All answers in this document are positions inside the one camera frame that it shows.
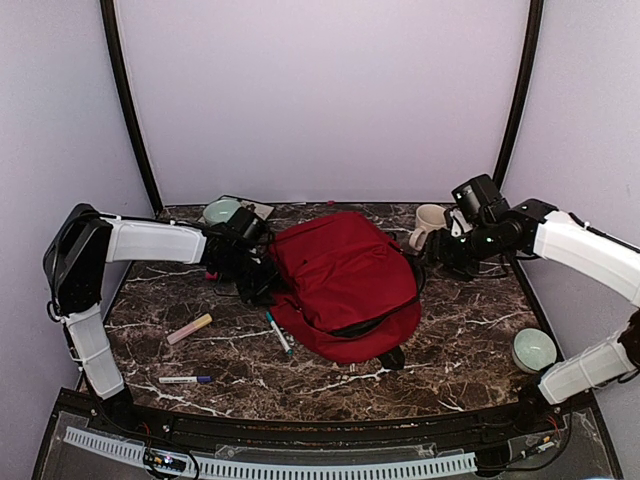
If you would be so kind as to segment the red backpack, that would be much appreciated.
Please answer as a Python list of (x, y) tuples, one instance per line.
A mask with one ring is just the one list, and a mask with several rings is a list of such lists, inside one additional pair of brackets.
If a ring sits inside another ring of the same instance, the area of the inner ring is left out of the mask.
[(398, 243), (358, 212), (277, 234), (269, 252), (284, 281), (270, 313), (299, 343), (340, 365), (377, 359), (401, 370), (421, 321), (422, 276)]

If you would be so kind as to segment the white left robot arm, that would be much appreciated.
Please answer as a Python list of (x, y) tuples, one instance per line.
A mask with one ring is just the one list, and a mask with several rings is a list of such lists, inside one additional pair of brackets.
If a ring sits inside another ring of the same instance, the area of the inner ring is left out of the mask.
[(120, 436), (141, 427), (140, 412), (119, 396), (126, 383), (106, 332), (106, 271), (114, 263), (198, 265), (235, 286), (243, 303), (271, 299), (279, 279), (269, 249), (276, 235), (268, 222), (241, 207), (216, 225), (103, 213), (76, 204), (43, 255), (49, 288), (47, 313), (62, 325), (73, 361), (101, 400), (101, 417)]

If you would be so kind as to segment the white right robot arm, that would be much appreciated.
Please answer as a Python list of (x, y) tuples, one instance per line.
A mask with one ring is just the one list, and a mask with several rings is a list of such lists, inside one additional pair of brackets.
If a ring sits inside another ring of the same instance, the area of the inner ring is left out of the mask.
[(530, 434), (549, 405), (639, 377), (639, 246), (542, 200), (495, 205), (453, 205), (419, 255), (462, 281), (479, 279), (482, 262), (522, 270), (560, 351), (536, 395), (511, 410), (511, 426)]

